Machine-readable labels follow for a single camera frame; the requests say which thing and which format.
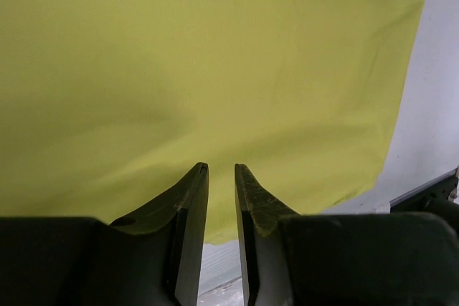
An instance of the yellow towel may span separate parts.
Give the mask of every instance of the yellow towel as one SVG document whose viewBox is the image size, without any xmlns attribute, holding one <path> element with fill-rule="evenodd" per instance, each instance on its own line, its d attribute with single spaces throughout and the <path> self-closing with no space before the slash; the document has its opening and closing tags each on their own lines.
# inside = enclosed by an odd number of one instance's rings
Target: yellow towel
<svg viewBox="0 0 459 306">
<path fill-rule="evenodd" d="M 235 163 L 314 213 L 371 188 L 424 0 L 0 0 L 0 214 L 111 221 Z"/>
</svg>

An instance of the white surface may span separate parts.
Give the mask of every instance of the white surface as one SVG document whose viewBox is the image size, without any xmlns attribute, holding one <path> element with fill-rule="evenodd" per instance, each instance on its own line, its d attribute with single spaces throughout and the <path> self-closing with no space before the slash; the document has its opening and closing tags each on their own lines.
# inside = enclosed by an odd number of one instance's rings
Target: white surface
<svg viewBox="0 0 459 306">
<path fill-rule="evenodd" d="M 373 212 L 458 164 L 459 0 L 426 0 L 384 170 L 371 191 L 326 213 Z M 222 250 L 219 269 L 213 270 L 218 249 L 212 256 L 204 251 L 203 281 L 219 281 L 215 273 L 232 279 L 239 271 L 237 245 L 225 244 Z"/>
</svg>

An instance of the cloth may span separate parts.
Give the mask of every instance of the cloth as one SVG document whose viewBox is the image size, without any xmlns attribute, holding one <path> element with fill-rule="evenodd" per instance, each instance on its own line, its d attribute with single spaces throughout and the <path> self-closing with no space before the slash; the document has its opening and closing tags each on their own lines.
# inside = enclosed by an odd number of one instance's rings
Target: cloth
<svg viewBox="0 0 459 306">
<path fill-rule="evenodd" d="M 112 221 L 197 161 L 300 213 L 371 188 L 424 0 L 0 0 L 0 214 Z"/>
</svg>

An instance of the yellow fabric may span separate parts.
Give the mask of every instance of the yellow fabric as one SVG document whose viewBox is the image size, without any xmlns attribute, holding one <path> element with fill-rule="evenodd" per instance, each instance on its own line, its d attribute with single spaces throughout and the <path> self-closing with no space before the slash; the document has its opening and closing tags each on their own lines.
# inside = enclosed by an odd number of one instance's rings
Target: yellow fabric
<svg viewBox="0 0 459 306">
<path fill-rule="evenodd" d="M 131 211 L 197 161 L 301 213 L 371 188 L 424 0 L 0 0 L 0 214 Z"/>
</svg>

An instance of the yellow cloth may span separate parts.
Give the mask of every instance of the yellow cloth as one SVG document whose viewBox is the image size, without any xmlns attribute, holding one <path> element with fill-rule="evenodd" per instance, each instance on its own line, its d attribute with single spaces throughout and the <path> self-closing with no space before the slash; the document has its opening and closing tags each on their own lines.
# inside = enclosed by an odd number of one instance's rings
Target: yellow cloth
<svg viewBox="0 0 459 306">
<path fill-rule="evenodd" d="M 111 221 L 197 161 L 301 213 L 371 188 L 424 0 L 0 0 L 0 214 Z"/>
</svg>

